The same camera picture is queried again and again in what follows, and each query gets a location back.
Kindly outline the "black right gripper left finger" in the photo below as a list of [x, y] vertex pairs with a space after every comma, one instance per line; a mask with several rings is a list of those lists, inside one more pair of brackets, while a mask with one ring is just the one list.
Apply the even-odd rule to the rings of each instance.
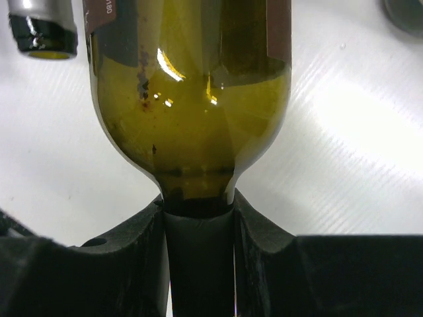
[[66, 247], [1, 214], [2, 316], [164, 316], [169, 265], [162, 202]]

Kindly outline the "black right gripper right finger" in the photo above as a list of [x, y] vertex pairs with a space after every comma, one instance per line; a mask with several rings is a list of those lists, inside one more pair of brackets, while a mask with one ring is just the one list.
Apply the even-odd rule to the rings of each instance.
[[295, 236], [235, 194], [238, 316], [421, 316], [420, 235]]

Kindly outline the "green bottle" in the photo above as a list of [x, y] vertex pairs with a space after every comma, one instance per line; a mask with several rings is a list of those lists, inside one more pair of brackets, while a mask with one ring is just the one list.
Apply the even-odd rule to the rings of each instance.
[[9, 25], [18, 51], [36, 59], [77, 56], [78, 36], [71, 1], [8, 0]]
[[273, 143], [291, 86], [290, 1], [84, 1], [109, 140], [161, 191], [173, 314], [233, 316], [239, 176]]

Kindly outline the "short clear glass bottle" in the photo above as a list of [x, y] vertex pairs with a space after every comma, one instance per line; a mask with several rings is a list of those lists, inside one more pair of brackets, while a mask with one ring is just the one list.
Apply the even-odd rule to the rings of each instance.
[[417, 37], [422, 37], [421, 0], [384, 0], [387, 14], [394, 25]]

